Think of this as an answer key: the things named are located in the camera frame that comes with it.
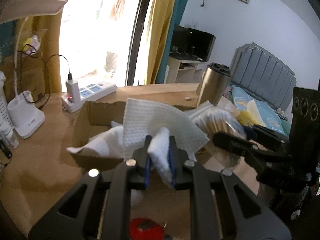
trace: desk lamp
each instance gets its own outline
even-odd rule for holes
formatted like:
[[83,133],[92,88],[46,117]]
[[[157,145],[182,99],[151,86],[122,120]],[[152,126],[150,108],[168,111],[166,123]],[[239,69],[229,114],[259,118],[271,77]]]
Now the desk lamp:
[[8,112],[15,130],[21,138],[30,137],[36,129],[44,122],[44,113],[36,108],[30,91],[23,91],[18,94],[17,90],[17,52],[18,44],[24,23],[28,17],[55,15],[58,14],[68,0],[9,0],[6,6],[0,11],[0,24],[12,20],[25,18],[18,37],[14,51],[14,91],[15,98],[8,104]]

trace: open cardboard box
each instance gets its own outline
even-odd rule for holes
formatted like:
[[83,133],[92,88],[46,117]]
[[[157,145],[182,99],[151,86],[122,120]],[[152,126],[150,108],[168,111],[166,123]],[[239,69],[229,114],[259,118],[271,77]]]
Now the open cardboard box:
[[[111,128],[110,122],[123,123],[124,109],[126,102],[95,103],[85,102],[74,123],[72,147],[82,147],[88,143],[89,138]],[[185,111],[191,110],[188,106],[175,106]],[[91,157],[94,151],[83,149],[78,154],[72,154],[77,165],[86,170],[99,169],[100,171],[110,170],[121,163],[123,159]]]

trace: white power strip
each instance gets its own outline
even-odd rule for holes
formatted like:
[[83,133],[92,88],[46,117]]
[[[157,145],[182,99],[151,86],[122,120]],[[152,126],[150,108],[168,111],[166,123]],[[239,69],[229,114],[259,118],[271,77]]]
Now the white power strip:
[[77,103],[71,103],[68,100],[67,93],[61,96],[62,109],[70,113],[78,111],[85,101],[96,101],[116,91],[116,85],[109,82],[90,84],[86,87],[79,88],[81,100]]

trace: white paper towel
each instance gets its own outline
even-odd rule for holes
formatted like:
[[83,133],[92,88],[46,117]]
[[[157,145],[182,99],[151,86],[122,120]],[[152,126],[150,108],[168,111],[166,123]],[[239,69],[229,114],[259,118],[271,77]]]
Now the white paper towel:
[[87,148],[94,150],[93,157],[123,158],[123,126],[116,126],[97,137],[94,137],[83,147],[68,147],[67,151],[73,154]]
[[171,186],[172,172],[170,169],[168,155],[170,145],[170,131],[166,127],[161,127],[154,136],[148,147],[148,154],[152,160],[152,164],[156,167],[162,181]]
[[110,122],[110,125],[111,125],[112,128],[113,128],[113,127],[117,127],[117,126],[122,126],[122,124],[120,124],[120,123],[118,123],[118,122],[116,122],[116,121],[111,121],[111,122]]
[[196,160],[195,153],[209,141],[184,112],[160,102],[128,98],[123,126],[125,159],[143,147],[147,135],[155,136],[161,127],[169,129],[177,147],[185,150],[193,160]]

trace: metal rivet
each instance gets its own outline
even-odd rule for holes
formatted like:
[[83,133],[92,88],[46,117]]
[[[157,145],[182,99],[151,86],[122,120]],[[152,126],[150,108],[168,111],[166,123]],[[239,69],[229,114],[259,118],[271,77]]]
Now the metal rivet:
[[222,174],[223,174],[224,176],[230,177],[230,176],[232,175],[232,171],[229,170],[229,169],[223,169],[223,170],[222,170]]
[[184,162],[184,165],[187,167],[193,167],[195,165],[195,162],[193,160],[186,160]]
[[127,160],[127,161],[125,162],[125,164],[126,164],[127,166],[129,166],[129,167],[132,167],[132,166],[134,166],[134,165],[137,164],[137,161],[134,160],[134,159],[129,159],[129,160]]
[[97,169],[89,170],[88,172],[90,177],[97,177],[99,175],[99,171]]

